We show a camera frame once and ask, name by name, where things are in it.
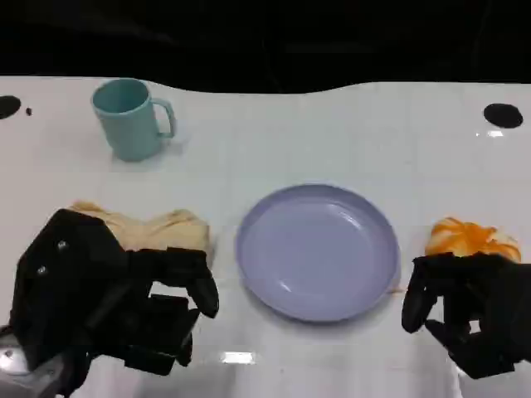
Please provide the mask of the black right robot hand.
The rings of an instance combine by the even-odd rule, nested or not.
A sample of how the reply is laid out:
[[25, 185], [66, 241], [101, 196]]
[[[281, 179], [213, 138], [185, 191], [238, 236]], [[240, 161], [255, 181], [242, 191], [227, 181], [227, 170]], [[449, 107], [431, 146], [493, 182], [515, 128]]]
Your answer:
[[512, 372], [530, 359], [530, 266], [501, 255], [413, 260], [402, 327], [426, 328], [470, 378]]

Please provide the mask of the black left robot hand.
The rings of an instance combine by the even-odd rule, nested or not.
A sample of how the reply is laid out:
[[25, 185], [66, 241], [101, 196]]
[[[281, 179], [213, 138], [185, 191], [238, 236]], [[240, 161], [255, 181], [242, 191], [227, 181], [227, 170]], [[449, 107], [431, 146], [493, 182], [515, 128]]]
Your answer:
[[90, 353], [166, 376], [175, 363], [191, 362], [199, 316], [217, 316], [217, 285], [201, 250], [143, 249], [127, 255], [125, 285], [93, 324]]

